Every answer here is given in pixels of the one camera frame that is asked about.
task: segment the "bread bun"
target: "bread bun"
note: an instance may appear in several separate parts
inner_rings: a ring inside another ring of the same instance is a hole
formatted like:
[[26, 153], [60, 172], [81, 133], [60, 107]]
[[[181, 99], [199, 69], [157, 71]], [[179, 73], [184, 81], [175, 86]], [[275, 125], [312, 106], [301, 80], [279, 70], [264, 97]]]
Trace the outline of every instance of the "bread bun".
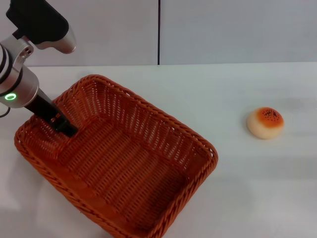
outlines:
[[280, 113], [272, 108], [258, 108], [247, 120], [250, 132], [261, 139], [273, 139], [283, 130], [284, 120]]

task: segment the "woven basket bottom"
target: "woven basket bottom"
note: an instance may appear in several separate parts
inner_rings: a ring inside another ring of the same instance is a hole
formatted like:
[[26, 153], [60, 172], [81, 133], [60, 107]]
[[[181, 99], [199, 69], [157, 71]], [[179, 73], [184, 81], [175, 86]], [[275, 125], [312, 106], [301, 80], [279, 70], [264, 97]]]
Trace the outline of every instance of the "woven basket bottom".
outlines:
[[57, 160], [59, 167], [93, 190], [99, 204], [113, 208], [117, 218], [112, 215], [112, 220], [119, 226], [128, 224], [136, 233], [150, 231], [186, 185], [185, 176], [165, 158], [101, 118], [81, 130]]

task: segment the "orange wicker basket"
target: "orange wicker basket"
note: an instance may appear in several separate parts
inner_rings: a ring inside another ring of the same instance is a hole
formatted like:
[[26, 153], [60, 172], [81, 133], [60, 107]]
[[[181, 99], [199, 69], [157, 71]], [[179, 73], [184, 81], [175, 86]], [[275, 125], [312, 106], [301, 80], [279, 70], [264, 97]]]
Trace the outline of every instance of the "orange wicker basket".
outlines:
[[58, 191], [117, 238], [159, 238], [215, 169], [214, 147], [100, 75], [55, 99], [73, 138], [32, 116], [15, 146]]

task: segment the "white tabletop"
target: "white tabletop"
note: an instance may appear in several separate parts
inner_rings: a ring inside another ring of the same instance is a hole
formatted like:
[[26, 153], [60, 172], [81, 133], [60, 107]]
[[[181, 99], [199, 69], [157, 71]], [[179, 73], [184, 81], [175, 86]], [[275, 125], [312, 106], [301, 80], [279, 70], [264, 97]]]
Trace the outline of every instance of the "white tabletop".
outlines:
[[[216, 170], [164, 238], [317, 237], [317, 62], [31, 70], [51, 98], [82, 76], [107, 76], [215, 146]], [[269, 141], [245, 127], [247, 114], [265, 106], [285, 120]], [[30, 115], [15, 109], [0, 119], [0, 236], [110, 237], [16, 151], [14, 133]]]

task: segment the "robotic arm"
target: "robotic arm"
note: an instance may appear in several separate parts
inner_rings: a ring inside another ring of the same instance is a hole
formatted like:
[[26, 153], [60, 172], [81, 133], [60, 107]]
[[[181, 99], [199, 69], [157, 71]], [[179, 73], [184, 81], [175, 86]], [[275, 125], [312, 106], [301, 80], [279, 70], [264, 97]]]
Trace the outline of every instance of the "robotic arm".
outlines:
[[43, 93], [36, 75], [24, 65], [34, 51], [29, 41], [41, 50], [54, 47], [64, 54], [73, 52], [76, 40], [72, 29], [45, 0], [11, 0], [6, 15], [18, 30], [0, 42], [0, 103], [25, 107], [55, 131], [72, 137], [77, 128]]

